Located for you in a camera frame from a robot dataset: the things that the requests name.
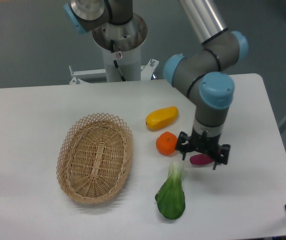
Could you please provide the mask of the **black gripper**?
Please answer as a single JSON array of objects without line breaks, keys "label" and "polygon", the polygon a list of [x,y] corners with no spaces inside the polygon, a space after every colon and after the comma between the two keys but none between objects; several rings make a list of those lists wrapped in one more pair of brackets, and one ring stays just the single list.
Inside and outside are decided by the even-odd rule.
[{"label": "black gripper", "polygon": [[230,144],[219,145],[220,134],[213,137],[208,137],[206,132],[198,134],[192,130],[192,135],[188,136],[185,132],[181,131],[175,150],[182,154],[182,160],[185,160],[186,154],[190,152],[198,152],[207,154],[214,162],[213,170],[218,165],[227,165],[229,153],[231,149]]}]

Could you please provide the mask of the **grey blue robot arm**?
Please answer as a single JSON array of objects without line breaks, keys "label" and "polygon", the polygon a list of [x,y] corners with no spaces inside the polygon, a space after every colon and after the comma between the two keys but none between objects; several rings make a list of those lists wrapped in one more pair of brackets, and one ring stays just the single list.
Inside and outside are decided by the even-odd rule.
[{"label": "grey blue robot arm", "polygon": [[[180,2],[202,45],[192,57],[176,54],[163,77],[196,106],[191,134],[179,134],[176,150],[206,154],[215,165],[227,164],[228,144],[219,144],[233,100],[235,85],[223,70],[242,60],[249,50],[245,36],[230,31],[211,0]],[[79,33],[91,32],[101,48],[108,82],[139,81],[140,47],[147,36],[143,18],[129,0],[70,0],[64,10]]]}]

